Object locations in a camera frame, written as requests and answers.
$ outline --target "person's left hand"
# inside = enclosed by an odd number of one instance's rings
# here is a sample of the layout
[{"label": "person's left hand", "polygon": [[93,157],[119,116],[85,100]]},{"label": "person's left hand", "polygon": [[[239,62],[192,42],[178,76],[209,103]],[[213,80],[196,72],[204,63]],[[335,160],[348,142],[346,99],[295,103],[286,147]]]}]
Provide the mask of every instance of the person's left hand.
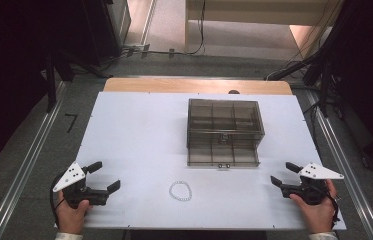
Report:
[{"label": "person's left hand", "polygon": [[[64,199],[63,195],[62,191],[58,192],[58,202]],[[71,208],[67,201],[64,200],[56,209],[56,214],[59,218],[59,231],[80,235],[83,230],[84,216],[87,210],[91,208],[89,200],[81,201],[77,209]]]}]

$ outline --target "gray carpet floor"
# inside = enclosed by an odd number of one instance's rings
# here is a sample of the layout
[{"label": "gray carpet floor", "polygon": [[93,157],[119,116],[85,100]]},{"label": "gray carpet floor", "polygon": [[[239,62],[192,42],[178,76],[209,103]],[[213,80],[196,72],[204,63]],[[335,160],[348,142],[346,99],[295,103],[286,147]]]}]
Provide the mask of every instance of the gray carpet floor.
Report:
[{"label": "gray carpet floor", "polygon": [[[192,76],[211,78],[242,78],[261,79],[265,75],[282,68],[284,61],[261,60],[251,58],[210,57],[210,56],[183,56],[148,54],[142,58],[134,54],[128,58],[115,61],[105,73],[113,76]],[[2,239],[53,239],[56,229],[53,227],[53,216],[49,206],[49,187],[57,173],[68,166],[76,158],[80,147],[90,113],[96,96],[102,91],[105,79],[97,78],[91,74],[80,73],[76,75],[73,83],[68,85],[59,113],[49,132],[46,142],[41,149],[36,164],[22,191],[10,217]],[[303,110],[310,106],[307,91],[299,83],[302,74],[295,73],[287,80],[293,87],[293,93],[298,97]],[[21,163],[37,133],[45,116],[47,99],[44,98],[31,111],[30,115],[12,136],[5,149],[0,154],[0,202],[11,186]],[[332,121],[338,138],[343,144],[349,157],[350,164],[361,183],[371,207],[373,208],[373,171],[366,169],[361,163],[361,153],[355,144],[346,124],[328,107],[329,118]],[[70,131],[72,117],[67,114],[78,115]],[[313,122],[306,114],[310,131]],[[337,170],[332,153],[326,139],[315,122],[313,136],[317,139],[320,157],[323,164]],[[340,208],[348,230],[339,231],[341,239],[369,239],[361,223],[359,213],[349,196],[348,189],[341,181],[335,182],[342,200]],[[123,239],[123,230],[113,229],[85,229],[84,239]],[[268,231],[266,238],[277,239],[307,239],[307,231]],[[232,237],[231,239],[245,239],[245,237]]]}]

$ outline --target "human hand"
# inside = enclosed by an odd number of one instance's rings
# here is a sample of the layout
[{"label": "human hand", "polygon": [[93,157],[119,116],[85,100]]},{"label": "human hand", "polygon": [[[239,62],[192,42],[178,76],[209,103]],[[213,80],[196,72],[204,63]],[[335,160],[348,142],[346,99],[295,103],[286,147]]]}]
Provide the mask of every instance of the human hand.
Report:
[{"label": "human hand", "polygon": [[[58,202],[64,199],[62,191],[58,192]],[[67,201],[61,202],[56,209],[59,218],[59,231],[62,233],[81,234],[84,225],[84,216],[87,210],[91,209],[89,200],[83,200],[79,203],[77,209],[71,208]]]},{"label": "human hand", "polygon": [[[326,184],[329,189],[330,196],[335,199],[337,192],[332,180],[327,179]],[[305,222],[307,223],[308,230],[311,233],[332,231],[332,218],[335,213],[335,208],[329,198],[324,198],[319,205],[308,205],[296,194],[291,194],[289,197],[301,209],[301,213],[304,216]]]}]

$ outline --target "white bracket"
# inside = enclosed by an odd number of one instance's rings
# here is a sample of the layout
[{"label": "white bracket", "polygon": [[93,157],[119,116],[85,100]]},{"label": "white bracket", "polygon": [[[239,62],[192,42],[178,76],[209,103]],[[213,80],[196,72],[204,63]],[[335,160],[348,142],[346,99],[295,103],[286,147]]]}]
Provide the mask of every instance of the white bracket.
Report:
[{"label": "white bracket", "polygon": [[84,174],[80,165],[76,162],[73,162],[73,164],[71,164],[71,166],[67,169],[67,171],[64,173],[64,175],[61,177],[61,179],[55,185],[55,187],[53,188],[53,191],[58,192],[58,191],[60,191],[64,188],[70,186],[71,184],[82,180],[85,177],[86,177],[86,174]]},{"label": "white bracket", "polygon": [[344,175],[315,163],[308,164],[298,174],[311,179],[344,179]]}]

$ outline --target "table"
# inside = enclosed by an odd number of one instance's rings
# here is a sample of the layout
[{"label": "table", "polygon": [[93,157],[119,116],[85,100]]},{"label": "table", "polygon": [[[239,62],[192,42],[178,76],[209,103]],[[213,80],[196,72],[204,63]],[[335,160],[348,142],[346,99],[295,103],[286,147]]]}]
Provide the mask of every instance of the table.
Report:
[{"label": "table", "polygon": [[[204,0],[186,1],[186,47],[188,21],[201,18]],[[205,21],[290,25],[301,51],[308,56],[327,27],[332,26],[342,0],[205,0]]]},{"label": "table", "polygon": [[[270,182],[270,175],[274,175],[290,184],[299,183],[298,176],[286,170],[286,161],[320,164],[299,104],[287,86],[285,82],[239,80],[108,80],[97,98],[76,161],[81,166],[103,162],[102,169],[87,176],[89,187],[102,189],[120,179],[121,189],[110,196],[106,206],[97,206],[88,214],[85,226],[305,228],[298,208]],[[270,88],[277,88],[273,91],[277,95],[269,95]],[[261,95],[219,93],[231,89]],[[191,97],[257,100],[266,132],[258,149],[261,165],[228,170],[188,167],[186,122],[187,100]],[[190,201],[181,202],[170,196],[170,186],[179,180],[189,184]],[[175,187],[176,195],[187,194],[187,188]],[[343,221],[336,226],[345,228]]]}]

